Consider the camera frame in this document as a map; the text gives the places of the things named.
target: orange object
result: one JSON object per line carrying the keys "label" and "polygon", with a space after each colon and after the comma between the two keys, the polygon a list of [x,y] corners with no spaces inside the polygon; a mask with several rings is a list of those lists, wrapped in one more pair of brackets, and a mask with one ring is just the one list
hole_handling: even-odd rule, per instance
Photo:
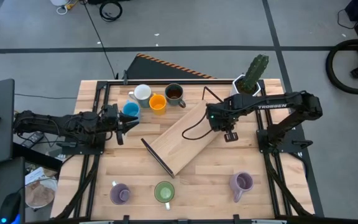
{"label": "orange object", "polygon": [[150,98],[149,104],[154,114],[165,114],[167,109],[167,100],[165,99],[165,96],[154,93],[154,95]]}

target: dark brown mug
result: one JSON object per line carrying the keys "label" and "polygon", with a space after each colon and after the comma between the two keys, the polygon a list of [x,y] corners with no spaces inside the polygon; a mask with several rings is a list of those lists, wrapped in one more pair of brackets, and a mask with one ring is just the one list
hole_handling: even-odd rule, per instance
{"label": "dark brown mug", "polygon": [[167,102],[172,106],[179,105],[181,108],[186,107],[186,103],[183,101],[183,88],[179,84],[169,84],[165,88],[165,97]]}

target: caution stripe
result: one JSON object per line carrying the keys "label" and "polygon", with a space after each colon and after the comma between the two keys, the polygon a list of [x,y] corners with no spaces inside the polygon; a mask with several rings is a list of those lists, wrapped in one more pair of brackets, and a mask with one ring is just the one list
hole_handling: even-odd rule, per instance
{"label": "caution stripe", "polygon": [[185,68],[183,66],[180,66],[180,65],[176,65],[174,63],[170,63],[170,62],[166,62],[164,60],[160,60],[158,58],[155,58],[155,57],[151,57],[149,55],[146,55],[146,54],[137,54],[136,57],[142,57],[142,58],[146,58],[146,59],[149,59],[149,60],[152,60],[154,62],[158,62],[158,63],[161,63],[163,65],[166,65],[166,66],[170,66],[172,68],[176,68],[176,69],[180,69],[184,72],[188,72],[188,73],[192,73],[194,75],[197,75],[199,77],[203,77],[203,78],[209,78],[209,79],[215,79],[214,77],[210,76],[210,75],[206,75],[206,74],[202,74],[201,72],[197,72],[197,71],[194,71],[192,69],[189,69],[189,68]]}

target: white mug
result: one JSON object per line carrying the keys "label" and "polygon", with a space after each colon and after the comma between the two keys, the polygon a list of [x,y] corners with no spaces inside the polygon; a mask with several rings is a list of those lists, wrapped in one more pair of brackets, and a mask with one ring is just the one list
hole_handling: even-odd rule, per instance
{"label": "white mug", "polygon": [[152,97],[152,89],[148,85],[138,85],[135,88],[135,91],[130,91],[128,93],[129,97],[136,100],[139,105],[143,108],[149,108],[149,101]]}

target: purple mug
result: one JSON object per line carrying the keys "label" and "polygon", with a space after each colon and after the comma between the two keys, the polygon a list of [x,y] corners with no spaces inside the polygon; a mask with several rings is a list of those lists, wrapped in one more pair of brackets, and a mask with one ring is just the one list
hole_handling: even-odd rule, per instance
{"label": "purple mug", "polygon": [[230,178],[230,188],[234,192],[234,202],[238,202],[241,199],[241,195],[252,189],[254,181],[251,175],[246,172],[239,172],[234,174]]}
{"label": "purple mug", "polygon": [[116,205],[125,204],[131,194],[128,186],[125,184],[117,184],[115,181],[112,182],[112,186],[110,191],[110,200],[112,203],[115,203]]}

